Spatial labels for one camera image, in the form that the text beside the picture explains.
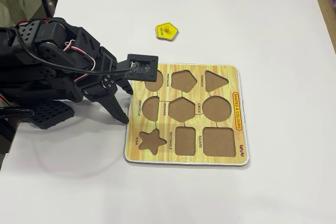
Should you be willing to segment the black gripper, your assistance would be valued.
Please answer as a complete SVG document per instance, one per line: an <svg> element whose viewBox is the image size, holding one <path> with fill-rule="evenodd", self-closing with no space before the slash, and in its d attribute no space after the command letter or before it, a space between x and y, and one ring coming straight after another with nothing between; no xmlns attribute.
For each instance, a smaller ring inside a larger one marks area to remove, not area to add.
<svg viewBox="0 0 336 224"><path fill-rule="evenodd" d="M103 46L99 49L96 63L96 71L123 70L131 66L128 60L117 63L115 56ZM100 103L114 119L123 124L128 124L129 119L115 97L118 90L117 85L129 95L133 94L133 89L124 73L114 76L114 79L111 74L88 75L83 82L83 93L89 101Z"/></svg>

